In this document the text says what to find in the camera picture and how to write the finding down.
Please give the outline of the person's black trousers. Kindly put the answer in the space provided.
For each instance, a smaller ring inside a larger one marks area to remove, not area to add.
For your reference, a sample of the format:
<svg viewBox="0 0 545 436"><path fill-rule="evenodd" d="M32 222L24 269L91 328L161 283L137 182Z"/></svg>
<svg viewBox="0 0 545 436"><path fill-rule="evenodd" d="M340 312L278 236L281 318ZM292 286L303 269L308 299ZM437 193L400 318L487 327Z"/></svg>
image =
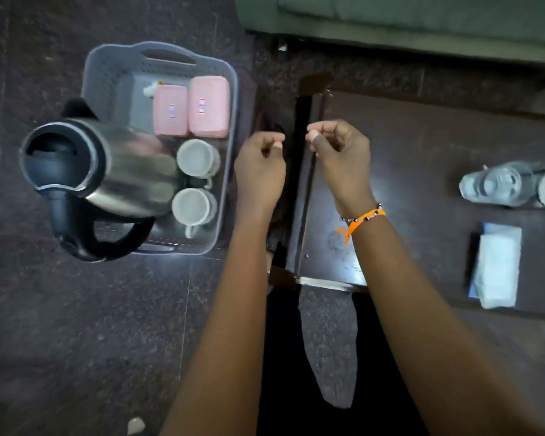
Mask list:
<svg viewBox="0 0 545 436"><path fill-rule="evenodd" d="M299 286L277 286L267 295L257 436L429 436L370 295L352 294L357 378L349 408L321 393L306 356L299 297Z"/></svg>

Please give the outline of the person's right hand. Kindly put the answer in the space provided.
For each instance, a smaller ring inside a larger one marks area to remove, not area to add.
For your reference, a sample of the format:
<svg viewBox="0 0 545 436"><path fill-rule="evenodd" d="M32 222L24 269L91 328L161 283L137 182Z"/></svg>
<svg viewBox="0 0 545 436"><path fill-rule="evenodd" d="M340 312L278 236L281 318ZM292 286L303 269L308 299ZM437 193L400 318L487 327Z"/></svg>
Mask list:
<svg viewBox="0 0 545 436"><path fill-rule="evenodd" d="M343 120L307 126L328 140L328 153L315 155L342 218L356 219L377 207L370 187L370 140Z"/></svg>

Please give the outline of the green sofa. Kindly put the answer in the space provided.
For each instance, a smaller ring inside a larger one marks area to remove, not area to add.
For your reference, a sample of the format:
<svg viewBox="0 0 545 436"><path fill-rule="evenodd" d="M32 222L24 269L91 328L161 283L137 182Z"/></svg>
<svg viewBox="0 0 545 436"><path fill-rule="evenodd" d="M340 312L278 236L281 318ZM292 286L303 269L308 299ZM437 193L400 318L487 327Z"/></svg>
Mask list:
<svg viewBox="0 0 545 436"><path fill-rule="evenodd" d="M235 0L271 35L545 64L545 0Z"/></svg>

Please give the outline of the grey plastic basket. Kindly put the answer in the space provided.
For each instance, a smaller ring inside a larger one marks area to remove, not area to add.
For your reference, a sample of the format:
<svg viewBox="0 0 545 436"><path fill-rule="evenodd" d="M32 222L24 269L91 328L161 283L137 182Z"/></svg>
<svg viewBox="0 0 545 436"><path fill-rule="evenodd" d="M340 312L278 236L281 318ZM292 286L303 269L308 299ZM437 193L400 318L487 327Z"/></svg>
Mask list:
<svg viewBox="0 0 545 436"><path fill-rule="evenodd" d="M133 45L105 44L88 54L81 96L94 115L104 123L118 124L153 133L152 101L143 90L153 81L188 86L192 77L220 75L231 88L231 123L227 139L206 140L220 154L221 164L211 192L217 198L215 218L192 239L186 238L185 228L172 214L161 217L134 254L210 255L224 248L230 240L232 216L230 210L231 163L235 155L238 122L239 80L235 68L228 62L192 52L175 44L145 41Z"/></svg>

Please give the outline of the white tissue packet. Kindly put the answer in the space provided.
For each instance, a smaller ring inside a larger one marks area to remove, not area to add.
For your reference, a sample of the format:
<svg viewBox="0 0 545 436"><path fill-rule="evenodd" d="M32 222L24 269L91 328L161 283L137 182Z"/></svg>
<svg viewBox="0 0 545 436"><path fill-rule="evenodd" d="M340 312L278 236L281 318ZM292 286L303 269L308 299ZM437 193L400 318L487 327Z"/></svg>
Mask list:
<svg viewBox="0 0 545 436"><path fill-rule="evenodd" d="M522 240L520 227L482 224L468 296L483 309L515 307Z"/></svg>

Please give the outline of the stainless steel electric kettle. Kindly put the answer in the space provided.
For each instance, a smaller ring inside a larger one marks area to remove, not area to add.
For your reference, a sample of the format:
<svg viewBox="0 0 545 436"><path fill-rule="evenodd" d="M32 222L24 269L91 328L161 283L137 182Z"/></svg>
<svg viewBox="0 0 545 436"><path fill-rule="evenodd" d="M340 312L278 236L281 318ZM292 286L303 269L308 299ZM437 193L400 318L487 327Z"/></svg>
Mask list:
<svg viewBox="0 0 545 436"><path fill-rule="evenodd" d="M20 167L46 201L60 246L90 263L136 251L181 185L158 137L102 122L81 98L25 137Z"/></svg>

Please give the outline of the large pink box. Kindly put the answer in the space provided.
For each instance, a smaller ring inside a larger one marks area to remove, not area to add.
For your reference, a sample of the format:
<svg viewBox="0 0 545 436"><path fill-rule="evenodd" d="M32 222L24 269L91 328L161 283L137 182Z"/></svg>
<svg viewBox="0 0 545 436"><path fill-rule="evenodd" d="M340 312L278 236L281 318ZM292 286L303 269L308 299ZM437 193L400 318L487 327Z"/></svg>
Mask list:
<svg viewBox="0 0 545 436"><path fill-rule="evenodd" d="M230 132L231 89L224 77L193 77L189 83L188 123L191 134L224 139Z"/></svg>

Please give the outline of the orange thread wristband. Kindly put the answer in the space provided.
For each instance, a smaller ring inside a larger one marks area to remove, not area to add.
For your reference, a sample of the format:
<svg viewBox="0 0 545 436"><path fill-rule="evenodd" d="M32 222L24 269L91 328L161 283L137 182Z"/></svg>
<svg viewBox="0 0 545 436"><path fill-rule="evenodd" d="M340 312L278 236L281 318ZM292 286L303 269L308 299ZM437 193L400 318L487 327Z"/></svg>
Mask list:
<svg viewBox="0 0 545 436"><path fill-rule="evenodd" d="M343 228L335 228L334 231L336 231L337 233L341 233L345 237L346 246L349 246L352 234L356 231L356 229L364 224L366 221L369 221L378 216L386 216L386 212L384 211L381 203L378 203L375 209L365 213L364 215L356 219L340 218L341 221L347 224L347 229L344 230Z"/></svg>

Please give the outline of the person's left hand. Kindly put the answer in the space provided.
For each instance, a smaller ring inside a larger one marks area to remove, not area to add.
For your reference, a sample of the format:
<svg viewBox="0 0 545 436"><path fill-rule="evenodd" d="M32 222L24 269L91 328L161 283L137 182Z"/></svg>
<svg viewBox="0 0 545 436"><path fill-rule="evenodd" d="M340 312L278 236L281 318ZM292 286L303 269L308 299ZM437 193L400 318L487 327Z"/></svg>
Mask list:
<svg viewBox="0 0 545 436"><path fill-rule="evenodd" d="M247 138L234 164L238 187L237 212L260 219L271 219L281 197L285 173L269 167L269 147L275 140L285 141L280 132L258 131Z"/></svg>

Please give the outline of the person's left forearm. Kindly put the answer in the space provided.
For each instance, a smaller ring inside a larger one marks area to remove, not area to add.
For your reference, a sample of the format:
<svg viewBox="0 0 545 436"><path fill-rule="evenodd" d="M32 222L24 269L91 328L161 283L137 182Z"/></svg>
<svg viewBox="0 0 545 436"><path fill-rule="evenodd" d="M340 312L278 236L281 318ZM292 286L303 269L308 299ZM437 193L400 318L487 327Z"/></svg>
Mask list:
<svg viewBox="0 0 545 436"><path fill-rule="evenodd" d="M238 212L204 329L160 436L255 436L272 212Z"/></svg>

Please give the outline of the white ceramic cup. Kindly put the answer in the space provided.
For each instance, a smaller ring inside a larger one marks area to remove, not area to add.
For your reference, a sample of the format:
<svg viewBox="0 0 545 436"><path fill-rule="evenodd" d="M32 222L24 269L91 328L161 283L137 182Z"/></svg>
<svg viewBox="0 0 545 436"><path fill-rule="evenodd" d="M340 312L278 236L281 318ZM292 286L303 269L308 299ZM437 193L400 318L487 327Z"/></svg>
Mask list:
<svg viewBox="0 0 545 436"><path fill-rule="evenodd" d="M175 219L185 226L187 239L195 238L201 227L215 218L218 203L212 193L200 188L186 188L179 191L171 203Z"/></svg>
<svg viewBox="0 0 545 436"><path fill-rule="evenodd" d="M186 175L206 180L205 190L212 190L221 158L218 150L203 139L186 140L176 153L178 168Z"/></svg>

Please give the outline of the small pink box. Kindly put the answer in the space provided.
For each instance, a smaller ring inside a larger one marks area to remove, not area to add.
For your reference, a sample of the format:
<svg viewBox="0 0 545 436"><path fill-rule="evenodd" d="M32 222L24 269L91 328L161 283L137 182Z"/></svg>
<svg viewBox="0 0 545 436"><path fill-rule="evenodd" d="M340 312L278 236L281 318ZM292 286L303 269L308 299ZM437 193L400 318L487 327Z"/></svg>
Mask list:
<svg viewBox="0 0 545 436"><path fill-rule="evenodd" d="M153 95L153 128L156 135L186 137L189 90L179 85L160 84Z"/></svg>

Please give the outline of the dark wooden table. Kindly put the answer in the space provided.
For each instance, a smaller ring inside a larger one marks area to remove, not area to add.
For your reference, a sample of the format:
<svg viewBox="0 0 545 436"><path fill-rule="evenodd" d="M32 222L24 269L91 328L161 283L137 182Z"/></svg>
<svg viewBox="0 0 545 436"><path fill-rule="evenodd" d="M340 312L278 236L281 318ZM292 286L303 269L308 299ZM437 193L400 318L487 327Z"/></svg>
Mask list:
<svg viewBox="0 0 545 436"><path fill-rule="evenodd" d="M298 86L294 145L300 161L286 268L297 277L364 290L353 246L334 231L334 199L303 141L307 124L342 118L370 139L374 195L414 260L454 306L479 308L468 296L483 223L521 227L523 247L514 315L545 318L545 209L504 209L467 202L463 175L507 161L545 167L545 116L460 109L368 91L342 91L327 75Z"/></svg>

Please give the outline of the person's right forearm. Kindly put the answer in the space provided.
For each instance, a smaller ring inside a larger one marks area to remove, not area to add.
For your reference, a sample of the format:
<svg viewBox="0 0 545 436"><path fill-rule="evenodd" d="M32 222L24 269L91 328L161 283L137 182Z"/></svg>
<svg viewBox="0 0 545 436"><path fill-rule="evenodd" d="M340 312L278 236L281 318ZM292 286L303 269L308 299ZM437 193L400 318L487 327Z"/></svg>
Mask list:
<svg viewBox="0 0 545 436"><path fill-rule="evenodd" d="M430 435L545 436L545 425L414 262L390 221L366 221L351 241Z"/></svg>

